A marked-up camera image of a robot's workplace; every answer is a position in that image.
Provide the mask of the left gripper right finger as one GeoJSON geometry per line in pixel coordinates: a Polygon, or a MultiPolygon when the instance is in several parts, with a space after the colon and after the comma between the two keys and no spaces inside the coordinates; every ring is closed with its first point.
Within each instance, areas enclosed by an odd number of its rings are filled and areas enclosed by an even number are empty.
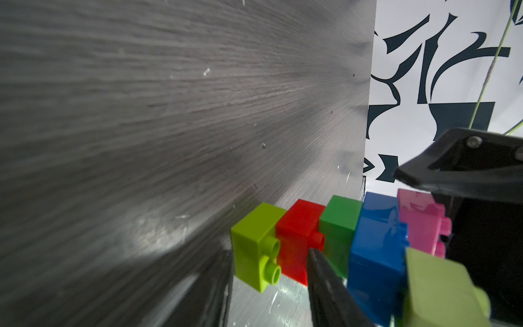
{"type": "Polygon", "coordinates": [[[306,272],[314,326],[374,326],[320,250],[309,249],[306,272]]]}

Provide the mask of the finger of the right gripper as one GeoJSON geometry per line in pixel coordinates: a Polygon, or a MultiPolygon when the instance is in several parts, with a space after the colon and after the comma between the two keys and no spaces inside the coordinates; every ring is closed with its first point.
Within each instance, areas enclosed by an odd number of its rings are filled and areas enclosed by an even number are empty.
{"type": "Polygon", "coordinates": [[[522,203],[522,139],[449,129],[394,171],[398,181],[447,196],[522,203]]]}

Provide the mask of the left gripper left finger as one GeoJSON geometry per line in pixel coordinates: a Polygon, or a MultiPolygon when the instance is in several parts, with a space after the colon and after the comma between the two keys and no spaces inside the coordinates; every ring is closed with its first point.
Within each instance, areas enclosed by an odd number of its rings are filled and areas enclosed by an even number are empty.
{"type": "Polygon", "coordinates": [[[163,325],[226,326],[233,281],[233,254],[221,250],[199,274],[163,325]]]}

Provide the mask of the blue lego brick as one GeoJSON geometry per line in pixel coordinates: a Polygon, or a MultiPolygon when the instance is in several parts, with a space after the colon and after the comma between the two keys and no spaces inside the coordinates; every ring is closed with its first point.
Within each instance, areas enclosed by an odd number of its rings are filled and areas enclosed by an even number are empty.
{"type": "Polygon", "coordinates": [[[375,324],[389,326],[401,314],[408,246],[399,199],[368,192],[351,244],[347,289],[375,324]]]}

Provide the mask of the pink lego brick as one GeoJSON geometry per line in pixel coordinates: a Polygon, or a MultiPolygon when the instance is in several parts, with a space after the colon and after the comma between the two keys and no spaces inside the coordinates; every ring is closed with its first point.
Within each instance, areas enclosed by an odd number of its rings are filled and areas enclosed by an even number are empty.
{"type": "Polygon", "coordinates": [[[421,252],[445,258],[445,244],[440,237],[452,232],[452,221],[445,207],[436,203],[431,193],[398,189],[400,220],[408,225],[410,246],[421,252]]]}

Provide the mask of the lime lego brick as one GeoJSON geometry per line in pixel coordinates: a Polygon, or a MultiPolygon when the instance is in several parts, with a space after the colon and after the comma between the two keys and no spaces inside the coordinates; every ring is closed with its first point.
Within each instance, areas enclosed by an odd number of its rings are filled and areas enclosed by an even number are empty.
{"type": "Polygon", "coordinates": [[[261,203],[231,228],[235,275],[259,293],[276,286],[282,274],[276,224],[285,214],[283,208],[261,203]]]}

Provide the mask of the red lego brick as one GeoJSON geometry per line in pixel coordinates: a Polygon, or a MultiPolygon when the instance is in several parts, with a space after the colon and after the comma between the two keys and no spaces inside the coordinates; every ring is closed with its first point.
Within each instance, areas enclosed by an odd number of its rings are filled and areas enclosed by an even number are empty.
{"type": "Polygon", "coordinates": [[[319,231],[325,206],[299,199],[276,224],[281,242],[277,258],[282,273],[308,286],[306,258],[310,249],[324,250],[325,236],[319,231]]]}

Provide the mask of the green lego brick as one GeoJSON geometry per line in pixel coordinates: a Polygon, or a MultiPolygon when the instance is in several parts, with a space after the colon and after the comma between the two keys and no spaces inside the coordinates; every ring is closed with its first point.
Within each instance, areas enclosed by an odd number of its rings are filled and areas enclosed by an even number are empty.
{"type": "Polygon", "coordinates": [[[332,196],[320,217],[319,231],[325,236],[323,255],[343,279],[348,275],[351,244],[362,205],[359,200],[332,196]]]}

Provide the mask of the yellow-green lego brick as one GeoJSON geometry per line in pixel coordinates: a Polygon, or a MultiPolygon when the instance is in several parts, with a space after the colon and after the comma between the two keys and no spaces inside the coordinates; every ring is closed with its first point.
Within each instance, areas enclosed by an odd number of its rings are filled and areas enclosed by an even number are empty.
{"type": "Polygon", "coordinates": [[[490,326],[490,299],[460,263],[408,248],[404,326],[490,326]]]}

